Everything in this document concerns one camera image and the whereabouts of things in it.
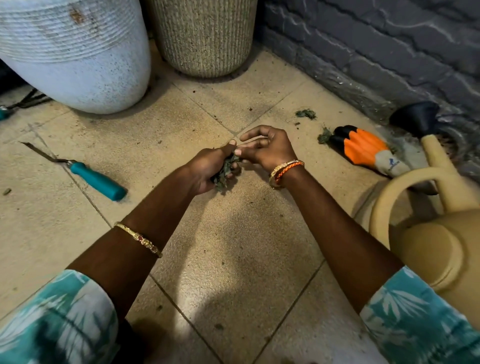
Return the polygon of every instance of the speckled planter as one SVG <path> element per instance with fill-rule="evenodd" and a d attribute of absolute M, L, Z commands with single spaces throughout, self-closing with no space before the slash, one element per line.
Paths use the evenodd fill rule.
<path fill-rule="evenodd" d="M 97 114 L 136 103 L 150 77 L 138 0 L 0 0 L 0 58 L 54 100 Z"/>
<path fill-rule="evenodd" d="M 218 77 L 247 59 L 257 0 L 146 1 L 157 47 L 177 70 Z"/>

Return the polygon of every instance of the orange thread bracelet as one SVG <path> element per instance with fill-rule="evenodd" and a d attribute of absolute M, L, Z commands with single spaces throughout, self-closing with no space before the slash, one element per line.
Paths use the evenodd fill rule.
<path fill-rule="evenodd" d="M 305 163 L 303 163 L 303 162 L 295 162 L 295 163 L 290 164 L 289 166 L 286 166 L 285 168 L 283 168 L 283 170 L 275 178 L 275 182 L 278 183 L 278 181 L 280 181 L 280 178 L 282 178 L 282 176 L 285 174 L 285 172 L 288 171 L 290 168 L 293 168 L 295 166 L 304 166 L 304 165 L 305 165 Z"/>

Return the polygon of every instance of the teal fabric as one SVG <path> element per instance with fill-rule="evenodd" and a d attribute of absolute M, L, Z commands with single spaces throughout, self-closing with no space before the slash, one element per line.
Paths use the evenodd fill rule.
<path fill-rule="evenodd" d="M 390 363 L 480 363 L 479 332 L 407 267 L 378 290 L 360 317 Z"/>
<path fill-rule="evenodd" d="M 117 332 L 117 314 L 103 289 L 65 270 L 0 332 L 0 363 L 109 363 Z"/>

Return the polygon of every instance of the crumpled leaves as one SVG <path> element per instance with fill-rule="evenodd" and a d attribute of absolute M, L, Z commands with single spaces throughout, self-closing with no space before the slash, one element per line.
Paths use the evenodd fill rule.
<path fill-rule="evenodd" d="M 295 113 L 295 116 L 296 116 L 297 118 L 307 117 L 307 118 L 309 118 L 310 120 L 313 120 L 313 119 L 316 119 L 316 118 L 317 118 L 317 114 L 315 113 L 315 111 L 310 110 L 310 109 L 298 110 L 298 111 Z"/>
<path fill-rule="evenodd" d="M 240 158 L 235 154 L 230 154 L 225 161 L 223 162 L 223 167 L 215 175 L 210 178 L 210 180 L 215 184 L 216 190 L 221 192 L 227 188 L 227 176 L 232 173 L 232 164 L 234 162 L 239 162 Z"/>
<path fill-rule="evenodd" d="M 328 142 L 328 139 L 332 136 L 332 132 L 324 127 L 324 131 L 318 136 L 318 144 L 325 144 Z"/>

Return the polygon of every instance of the person's right hand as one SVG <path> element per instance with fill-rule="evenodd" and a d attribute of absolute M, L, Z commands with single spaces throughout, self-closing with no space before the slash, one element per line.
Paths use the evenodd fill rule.
<path fill-rule="evenodd" d="M 287 132 L 283 129 L 260 125 L 242 134 L 240 140 L 245 142 L 260 135 L 263 137 L 239 145 L 235 149 L 235 155 L 260 164 L 268 173 L 282 163 L 297 159 Z"/>

